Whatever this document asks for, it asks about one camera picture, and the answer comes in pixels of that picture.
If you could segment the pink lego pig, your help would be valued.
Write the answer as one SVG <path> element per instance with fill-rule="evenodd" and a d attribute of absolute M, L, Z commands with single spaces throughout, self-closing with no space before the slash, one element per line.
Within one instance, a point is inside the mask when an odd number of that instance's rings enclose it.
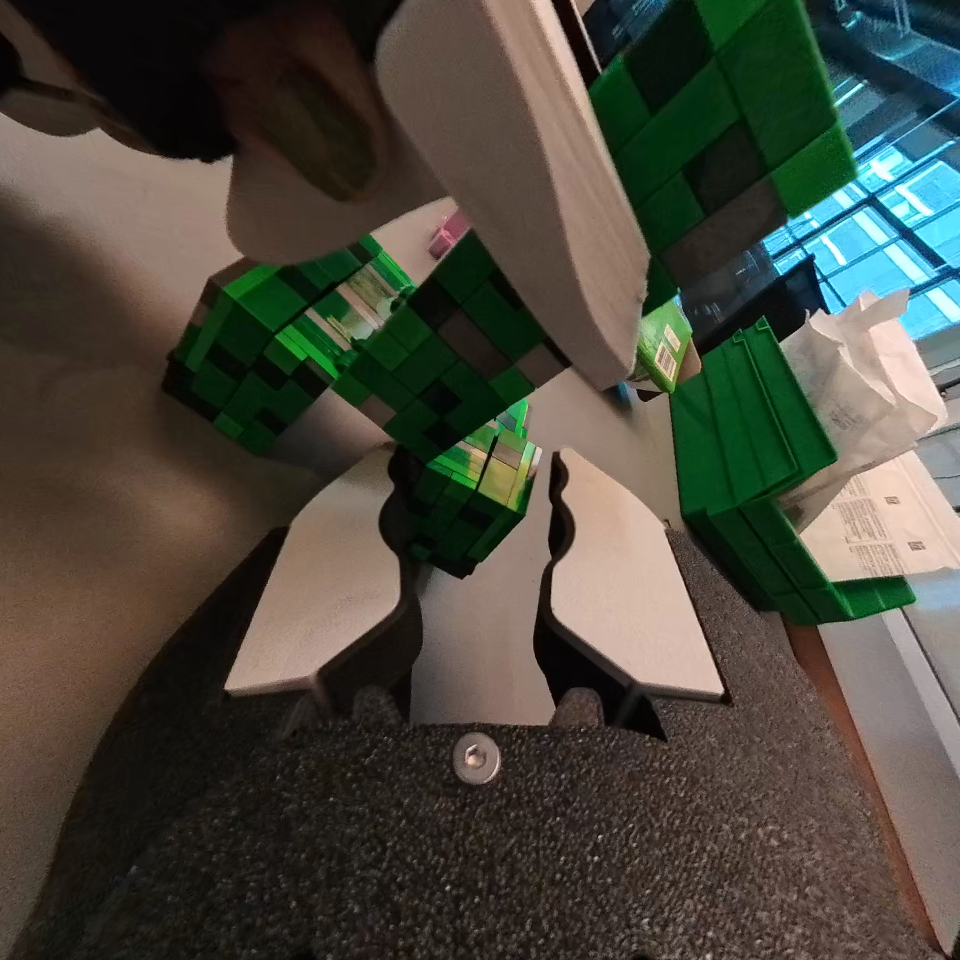
<path fill-rule="evenodd" d="M 459 208 L 444 216 L 434 231 L 427 252 L 434 261 L 441 261 L 471 230 L 472 225 Z"/>

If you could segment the person's left hand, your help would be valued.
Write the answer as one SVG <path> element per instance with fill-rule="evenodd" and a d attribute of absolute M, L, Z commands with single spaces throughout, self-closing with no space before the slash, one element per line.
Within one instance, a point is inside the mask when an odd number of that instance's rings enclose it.
<path fill-rule="evenodd" d="M 284 3 L 229 27 L 204 66 L 238 146 L 335 202 L 369 198 L 392 148 L 373 73 L 323 2 Z"/>

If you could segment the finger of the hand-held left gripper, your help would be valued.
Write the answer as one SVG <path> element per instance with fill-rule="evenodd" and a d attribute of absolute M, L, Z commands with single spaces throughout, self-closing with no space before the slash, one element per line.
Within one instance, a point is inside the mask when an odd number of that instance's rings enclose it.
<path fill-rule="evenodd" d="M 410 1 L 386 106 L 539 325 L 595 388 L 636 362 L 650 252 L 551 2 Z"/>
<path fill-rule="evenodd" d="M 1 73 L 1 113 L 38 133 L 74 138 L 100 127 L 101 118 L 89 90 L 75 76 L 57 82 Z"/>

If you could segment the grey table with wooden edge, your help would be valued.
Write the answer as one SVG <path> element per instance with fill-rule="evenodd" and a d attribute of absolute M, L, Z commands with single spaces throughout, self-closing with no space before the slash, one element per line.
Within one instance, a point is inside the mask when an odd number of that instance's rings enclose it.
<path fill-rule="evenodd" d="M 958 572 L 911 584 L 903 609 L 785 628 L 870 793 L 911 919 L 958 958 Z"/>

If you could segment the green lego creeper body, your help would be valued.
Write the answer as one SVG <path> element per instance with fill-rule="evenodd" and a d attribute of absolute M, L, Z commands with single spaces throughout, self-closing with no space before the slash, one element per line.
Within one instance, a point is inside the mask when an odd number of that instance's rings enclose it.
<path fill-rule="evenodd" d="M 573 51 L 650 253 L 638 340 L 645 315 L 856 174 L 807 6 L 667 2 L 605 68 L 585 77 Z M 431 258 L 456 209 L 446 193 L 330 253 L 211 275 L 161 388 L 259 455 L 338 395 L 421 463 L 412 554 L 463 577 L 517 525 L 536 469 L 531 447 L 492 465 L 467 439 L 578 369 L 473 226 Z"/>

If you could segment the crumpled translucent plastic bag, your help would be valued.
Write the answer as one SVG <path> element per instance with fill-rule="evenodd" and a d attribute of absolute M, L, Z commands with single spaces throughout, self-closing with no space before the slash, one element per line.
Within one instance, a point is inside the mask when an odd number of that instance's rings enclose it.
<path fill-rule="evenodd" d="M 837 453 L 781 497 L 806 530 L 858 474 L 910 450 L 945 425 L 942 399 L 902 324 L 909 292 L 860 294 L 840 314 L 823 310 L 780 342 L 784 358 Z"/>

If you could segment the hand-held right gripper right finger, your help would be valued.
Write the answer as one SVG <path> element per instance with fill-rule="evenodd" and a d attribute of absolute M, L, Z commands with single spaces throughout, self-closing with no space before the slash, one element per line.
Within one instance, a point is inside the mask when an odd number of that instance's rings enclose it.
<path fill-rule="evenodd" d="M 572 690 L 595 694 L 602 716 L 728 702 L 665 523 L 570 447 L 552 456 L 548 494 L 534 657 L 554 705 Z"/>

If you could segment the large glass window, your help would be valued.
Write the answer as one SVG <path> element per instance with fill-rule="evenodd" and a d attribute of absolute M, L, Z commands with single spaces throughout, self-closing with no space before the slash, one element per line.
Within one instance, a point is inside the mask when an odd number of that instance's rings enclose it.
<path fill-rule="evenodd" d="M 774 269 L 812 259 L 828 312 L 859 295 L 909 291 L 902 324 L 915 342 L 959 321 L 958 140 L 930 124 L 879 138 L 859 156 L 858 177 L 769 234 Z"/>

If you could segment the flat white paper bag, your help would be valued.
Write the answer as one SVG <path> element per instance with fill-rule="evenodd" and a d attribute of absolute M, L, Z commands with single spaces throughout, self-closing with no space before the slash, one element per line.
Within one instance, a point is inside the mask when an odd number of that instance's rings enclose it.
<path fill-rule="evenodd" d="M 798 537 L 833 582 L 959 569 L 959 518 L 916 452 L 854 476 Z"/>

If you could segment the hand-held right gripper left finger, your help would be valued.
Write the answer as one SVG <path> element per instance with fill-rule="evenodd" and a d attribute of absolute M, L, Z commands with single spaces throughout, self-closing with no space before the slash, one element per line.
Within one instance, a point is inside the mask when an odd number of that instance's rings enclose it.
<path fill-rule="evenodd" d="M 291 522 L 225 682 L 232 698 L 308 691 L 346 714 L 366 687 L 409 714 L 423 617 L 397 551 L 402 509 L 378 447 L 318 492 Z"/>

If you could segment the green cardboard lego box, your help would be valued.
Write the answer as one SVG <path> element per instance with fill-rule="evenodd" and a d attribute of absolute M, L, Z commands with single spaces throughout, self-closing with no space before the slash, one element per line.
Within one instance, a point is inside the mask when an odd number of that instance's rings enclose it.
<path fill-rule="evenodd" d="M 668 300 L 641 319 L 628 384 L 638 390 L 671 395 L 702 369 L 692 328 L 678 299 Z"/>

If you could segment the black television screen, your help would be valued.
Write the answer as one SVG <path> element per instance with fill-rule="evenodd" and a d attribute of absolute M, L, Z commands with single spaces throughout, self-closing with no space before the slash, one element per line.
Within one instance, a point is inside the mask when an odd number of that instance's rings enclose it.
<path fill-rule="evenodd" d="M 767 322 L 775 341 L 782 342 L 810 316 L 828 309 L 812 254 L 783 273 L 759 263 L 750 253 L 734 264 L 740 269 L 720 270 L 680 296 L 700 357 L 760 320 Z"/>

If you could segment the green plastic bin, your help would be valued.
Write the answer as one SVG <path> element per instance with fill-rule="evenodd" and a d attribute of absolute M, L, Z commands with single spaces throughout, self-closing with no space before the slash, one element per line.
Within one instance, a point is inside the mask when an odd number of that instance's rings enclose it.
<path fill-rule="evenodd" d="M 903 576 L 830 579 L 781 506 L 838 455 L 766 318 L 706 354 L 670 410 L 681 516 L 752 606 L 820 626 L 916 602 Z"/>

